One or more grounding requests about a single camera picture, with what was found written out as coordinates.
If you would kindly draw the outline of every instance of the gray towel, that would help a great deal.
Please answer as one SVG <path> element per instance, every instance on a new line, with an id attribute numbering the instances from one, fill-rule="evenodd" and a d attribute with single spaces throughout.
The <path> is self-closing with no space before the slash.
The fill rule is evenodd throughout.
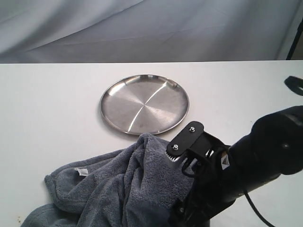
<path id="1" fill-rule="evenodd" d="M 189 192 L 192 179 L 165 163 L 167 142 L 143 134 L 130 147 L 65 165 L 45 177 L 54 204 L 22 227 L 155 227 Z M 87 169 L 87 176 L 75 170 Z"/>

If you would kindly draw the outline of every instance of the white backdrop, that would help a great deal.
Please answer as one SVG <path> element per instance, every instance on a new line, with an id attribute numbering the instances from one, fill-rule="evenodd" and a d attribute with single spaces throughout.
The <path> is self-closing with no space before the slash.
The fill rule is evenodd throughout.
<path id="1" fill-rule="evenodd" d="M 301 2 L 0 0 L 0 62 L 274 60 Z"/>

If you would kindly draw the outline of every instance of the metal plate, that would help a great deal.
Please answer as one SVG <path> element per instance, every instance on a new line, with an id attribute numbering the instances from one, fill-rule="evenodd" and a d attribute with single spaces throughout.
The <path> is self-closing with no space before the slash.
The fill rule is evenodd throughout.
<path id="1" fill-rule="evenodd" d="M 119 131 L 159 134 L 186 116 L 189 100 L 176 82 L 155 75 L 137 75 L 112 85 L 102 96 L 104 119 Z"/>

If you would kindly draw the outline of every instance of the table surface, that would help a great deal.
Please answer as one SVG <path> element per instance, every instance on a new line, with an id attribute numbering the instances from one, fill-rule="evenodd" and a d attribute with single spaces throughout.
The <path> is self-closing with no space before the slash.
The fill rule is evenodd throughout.
<path id="1" fill-rule="evenodd" d="M 190 99 L 188 122 L 200 121 L 226 144 L 248 134 L 261 116 L 302 105 L 284 80 L 303 78 L 303 61 L 0 65 L 0 226 L 17 227 L 50 202 L 44 176 L 78 160 L 125 148 L 136 137 L 109 128 L 99 112 L 116 81 L 155 74 L 178 82 Z M 251 192 L 274 225 L 301 226 L 303 174 L 281 176 Z M 245 198 L 212 219 L 213 227 L 263 227 Z"/>

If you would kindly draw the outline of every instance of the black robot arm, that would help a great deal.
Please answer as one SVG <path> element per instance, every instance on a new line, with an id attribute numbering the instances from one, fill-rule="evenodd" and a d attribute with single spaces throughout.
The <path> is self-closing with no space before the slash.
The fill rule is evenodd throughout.
<path id="1" fill-rule="evenodd" d="M 303 106 L 260 118 L 232 146 L 191 122 L 169 143 L 166 155 L 172 168 L 182 165 L 183 174 L 194 178 L 187 197 L 172 207 L 170 225 L 208 226 L 238 197 L 303 169 Z"/>

